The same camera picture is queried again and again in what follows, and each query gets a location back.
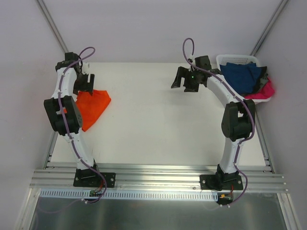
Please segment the orange t shirt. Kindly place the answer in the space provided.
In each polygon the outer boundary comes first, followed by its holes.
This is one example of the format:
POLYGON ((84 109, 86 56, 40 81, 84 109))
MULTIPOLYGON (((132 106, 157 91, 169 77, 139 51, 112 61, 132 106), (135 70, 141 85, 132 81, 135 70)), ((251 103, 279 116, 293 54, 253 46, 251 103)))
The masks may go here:
POLYGON ((93 90, 93 93, 79 92, 76 105, 81 113, 82 130, 86 132, 99 119, 111 102, 107 91, 93 90))

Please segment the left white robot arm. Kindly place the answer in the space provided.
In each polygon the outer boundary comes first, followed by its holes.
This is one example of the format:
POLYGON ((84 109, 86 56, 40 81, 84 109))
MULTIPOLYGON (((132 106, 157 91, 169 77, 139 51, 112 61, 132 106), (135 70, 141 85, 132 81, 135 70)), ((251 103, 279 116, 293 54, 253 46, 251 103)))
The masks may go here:
POLYGON ((65 53, 65 59, 56 64, 56 88, 44 108, 52 129, 68 143, 76 160, 74 187, 113 188, 116 174, 100 172, 92 153, 83 139, 83 117, 75 95, 94 96, 94 74, 83 72, 83 58, 74 52, 65 53))

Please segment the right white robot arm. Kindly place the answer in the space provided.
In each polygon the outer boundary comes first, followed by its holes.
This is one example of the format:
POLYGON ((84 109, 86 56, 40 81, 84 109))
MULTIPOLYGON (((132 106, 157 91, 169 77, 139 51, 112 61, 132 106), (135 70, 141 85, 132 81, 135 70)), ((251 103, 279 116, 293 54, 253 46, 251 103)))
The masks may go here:
POLYGON ((255 134, 255 103, 243 99, 226 82, 219 69, 212 69, 208 56, 188 59, 189 68, 178 67, 171 88, 184 86, 186 92, 197 92, 204 85, 224 107, 221 121, 225 136, 224 152, 215 174, 200 175, 202 190, 243 190, 237 163, 244 143, 255 134))

